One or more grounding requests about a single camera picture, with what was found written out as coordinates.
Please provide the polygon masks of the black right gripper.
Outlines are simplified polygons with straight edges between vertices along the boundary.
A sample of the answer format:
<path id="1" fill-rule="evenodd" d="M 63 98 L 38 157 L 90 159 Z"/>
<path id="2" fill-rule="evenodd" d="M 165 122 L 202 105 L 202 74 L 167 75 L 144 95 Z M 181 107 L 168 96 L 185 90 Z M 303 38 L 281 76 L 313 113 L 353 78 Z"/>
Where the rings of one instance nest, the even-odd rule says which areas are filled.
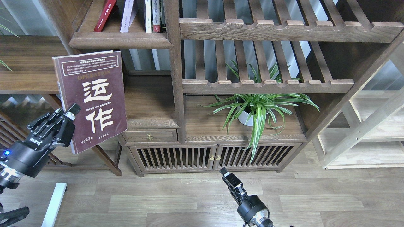
<path id="1" fill-rule="evenodd" d="M 238 204 L 237 212 L 244 220 L 244 226 L 270 227 L 270 213 L 257 195 L 247 195 L 241 180 L 226 168 L 221 168 L 222 180 Z"/>

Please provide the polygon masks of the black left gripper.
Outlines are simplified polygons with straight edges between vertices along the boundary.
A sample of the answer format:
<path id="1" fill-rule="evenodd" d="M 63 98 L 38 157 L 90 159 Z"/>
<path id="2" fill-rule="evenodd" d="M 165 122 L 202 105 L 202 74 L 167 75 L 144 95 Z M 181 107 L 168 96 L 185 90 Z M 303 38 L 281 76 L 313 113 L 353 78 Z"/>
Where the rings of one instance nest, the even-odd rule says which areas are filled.
<path id="1" fill-rule="evenodd" d="M 49 154 L 57 147 L 68 147 L 75 124 L 73 121 L 81 107 L 74 103 L 68 110 L 57 109 L 35 119 L 27 128 L 31 130 L 24 141 L 16 141 L 1 156 L 3 171 L 15 176 L 36 177 L 49 160 Z"/>

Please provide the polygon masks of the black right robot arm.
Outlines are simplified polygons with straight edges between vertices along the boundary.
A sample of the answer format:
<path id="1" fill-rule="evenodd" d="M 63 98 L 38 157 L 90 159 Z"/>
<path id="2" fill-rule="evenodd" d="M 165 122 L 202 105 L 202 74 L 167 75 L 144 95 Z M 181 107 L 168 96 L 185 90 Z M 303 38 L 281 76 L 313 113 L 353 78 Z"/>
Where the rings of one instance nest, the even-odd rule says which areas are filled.
<path id="1" fill-rule="evenodd" d="M 241 180 L 233 173 L 221 168 L 222 180 L 227 185 L 230 194 L 238 204 L 238 214 L 244 220 L 244 227 L 273 227 L 273 222 L 269 219 L 270 212 L 267 206 L 257 195 L 247 195 Z"/>

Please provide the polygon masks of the white robot base leg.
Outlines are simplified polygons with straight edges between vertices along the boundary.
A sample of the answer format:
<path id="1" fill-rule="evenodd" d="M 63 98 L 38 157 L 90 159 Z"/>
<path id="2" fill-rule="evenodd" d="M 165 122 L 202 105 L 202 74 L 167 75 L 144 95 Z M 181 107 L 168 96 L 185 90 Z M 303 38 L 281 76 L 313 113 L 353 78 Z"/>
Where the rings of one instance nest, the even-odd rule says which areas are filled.
<path id="1" fill-rule="evenodd" d="M 42 221 L 42 227 L 53 227 L 55 225 L 66 190 L 67 183 L 56 183 L 45 217 Z"/>

